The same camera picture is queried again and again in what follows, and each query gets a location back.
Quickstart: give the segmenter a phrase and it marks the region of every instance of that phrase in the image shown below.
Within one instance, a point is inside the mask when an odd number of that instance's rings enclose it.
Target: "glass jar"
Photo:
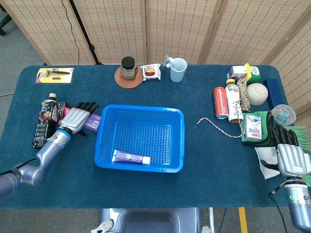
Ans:
[[[136,75],[137,65],[133,57],[123,57],[121,61],[121,75],[125,79],[134,79]]]

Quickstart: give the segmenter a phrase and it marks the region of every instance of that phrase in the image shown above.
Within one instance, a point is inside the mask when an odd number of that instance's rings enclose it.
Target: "gray floor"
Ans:
[[[0,36],[0,95],[13,92],[20,72],[29,65],[42,65],[44,61],[18,29],[14,22],[3,28],[7,35]],[[12,96],[0,98],[0,134],[7,117]],[[218,232],[224,208],[214,208],[215,228]],[[288,232],[297,233],[292,227],[287,208],[282,208]],[[99,210],[97,209],[39,209],[39,210],[0,210],[0,232],[23,233],[86,233],[96,228]],[[203,223],[208,225],[207,210],[202,209]],[[247,208],[247,227],[250,233],[282,233],[283,225],[276,208]],[[239,211],[229,208],[224,233],[241,232]]]

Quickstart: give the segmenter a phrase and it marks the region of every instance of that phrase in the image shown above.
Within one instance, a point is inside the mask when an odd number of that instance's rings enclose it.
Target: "woven coaster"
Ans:
[[[137,67],[136,77],[134,79],[129,80],[129,79],[125,79],[121,75],[121,67],[119,67],[115,73],[115,80],[117,84],[123,88],[127,88],[127,89],[135,88],[142,83],[142,70],[140,67]]]

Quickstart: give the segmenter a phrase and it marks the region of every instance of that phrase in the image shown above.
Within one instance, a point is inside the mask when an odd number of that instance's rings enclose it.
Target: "woven panel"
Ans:
[[[119,64],[132,56],[147,63],[144,0],[85,0],[76,6],[100,62]]]
[[[229,0],[206,64],[260,64],[311,0]]]
[[[295,122],[295,125],[304,125],[308,130],[308,138],[311,140],[311,116],[306,116],[302,119],[299,119]]]
[[[217,0],[150,1],[148,62],[163,63],[166,55],[197,64]]]
[[[74,44],[70,24],[60,0],[1,0],[1,2],[48,65],[78,63],[78,49]],[[80,49],[80,64],[94,64],[79,24],[66,0],[64,4]]]
[[[280,72],[289,105],[311,108],[311,20],[300,30],[271,65]]]

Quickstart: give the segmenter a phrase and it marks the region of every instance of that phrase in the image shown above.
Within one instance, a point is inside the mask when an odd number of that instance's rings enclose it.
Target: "white bottle cap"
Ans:
[[[147,157],[147,156],[143,156],[142,158],[142,164],[145,164],[145,165],[150,165],[150,157]]]
[[[55,98],[56,99],[56,94],[55,93],[50,93],[49,97]]]

